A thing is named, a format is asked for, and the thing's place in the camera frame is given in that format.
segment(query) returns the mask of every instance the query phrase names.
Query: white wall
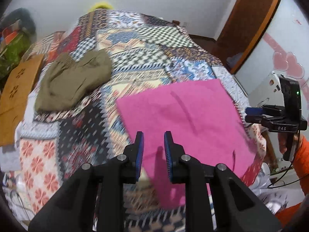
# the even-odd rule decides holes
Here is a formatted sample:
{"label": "white wall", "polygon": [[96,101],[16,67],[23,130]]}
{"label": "white wall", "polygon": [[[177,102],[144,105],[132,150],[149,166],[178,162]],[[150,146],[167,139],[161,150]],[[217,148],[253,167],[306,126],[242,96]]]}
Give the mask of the white wall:
{"label": "white wall", "polygon": [[19,7],[29,9],[41,38],[67,30],[99,1],[107,1],[115,9],[185,21],[190,34],[213,38],[231,0],[12,0],[6,13]]}

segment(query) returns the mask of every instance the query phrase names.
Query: bed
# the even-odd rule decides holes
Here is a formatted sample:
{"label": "bed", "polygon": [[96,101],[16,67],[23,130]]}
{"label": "bed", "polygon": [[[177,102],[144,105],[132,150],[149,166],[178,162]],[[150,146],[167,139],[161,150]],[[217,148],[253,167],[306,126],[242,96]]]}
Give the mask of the bed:
{"label": "bed", "polygon": [[[112,59],[111,80],[69,111],[36,114],[33,107],[40,82],[53,60],[67,52],[78,61],[94,48],[106,49]],[[160,18],[97,9],[80,17],[69,31],[55,32],[37,42],[26,58],[35,54],[45,54],[45,66],[28,96],[20,139],[20,175],[26,189],[25,203],[33,213],[84,162],[105,163],[131,142],[117,111],[117,98],[170,83],[217,78],[245,125],[248,99],[221,61],[195,44],[185,28]],[[254,161],[242,176],[249,186],[261,168],[266,141],[258,124],[246,132],[257,146]],[[137,184],[124,186],[124,200],[126,230],[184,229],[185,206],[162,209],[143,169]]]}

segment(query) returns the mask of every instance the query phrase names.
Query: hand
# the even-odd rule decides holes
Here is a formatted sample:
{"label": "hand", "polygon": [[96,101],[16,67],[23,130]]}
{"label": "hand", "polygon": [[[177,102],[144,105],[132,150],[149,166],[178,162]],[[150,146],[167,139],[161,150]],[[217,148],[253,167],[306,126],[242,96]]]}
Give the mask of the hand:
{"label": "hand", "polygon": [[[287,150],[286,148],[286,139],[287,139],[287,133],[278,133],[278,141],[279,141],[279,149],[280,149],[280,153],[284,154]],[[293,137],[294,142],[298,141],[298,133],[294,134]],[[298,148],[302,146],[302,133],[300,133],[299,136],[299,144],[298,144]]]}

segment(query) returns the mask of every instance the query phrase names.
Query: metal screw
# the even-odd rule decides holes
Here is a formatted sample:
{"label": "metal screw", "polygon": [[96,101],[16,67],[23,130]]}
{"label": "metal screw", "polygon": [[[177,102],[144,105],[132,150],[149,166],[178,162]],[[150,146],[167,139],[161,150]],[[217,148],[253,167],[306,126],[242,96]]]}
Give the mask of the metal screw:
{"label": "metal screw", "polygon": [[188,154],[184,154],[184,155],[181,156],[181,159],[184,160],[184,161],[189,161],[191,159],[191,157]]}
{"label": "metal screw", "polygon": [[125,154],[119,154],[117,156],[117,159],[121,160],[121,161],[124,161],[125,159],[127,158],[127,156]]}
{"label": "metal screw", "polygon": [[84,163],[82,164],[81,168],[84,170],[88,170],[91,167],[91,165],[89,163]]}
{"label": "metal screw", "polygon": [[221,171],[224,171],[225,169],[227,169],[227,166],[223,163],[218,164],[217,168]]}

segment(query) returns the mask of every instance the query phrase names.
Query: olive green cloth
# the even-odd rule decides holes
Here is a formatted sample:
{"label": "olive green cloth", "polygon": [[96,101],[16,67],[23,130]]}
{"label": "olive green cloth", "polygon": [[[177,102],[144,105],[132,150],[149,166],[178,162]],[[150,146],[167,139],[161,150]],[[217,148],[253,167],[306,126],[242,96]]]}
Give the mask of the olive green cloth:
{"label": "olive green cloth", "polygon": [[106,83],[111,72],[112,61],[103,49],[87,52],[79,62],[61,53],[42,79],[35,110],[69,110],[85,93]]}

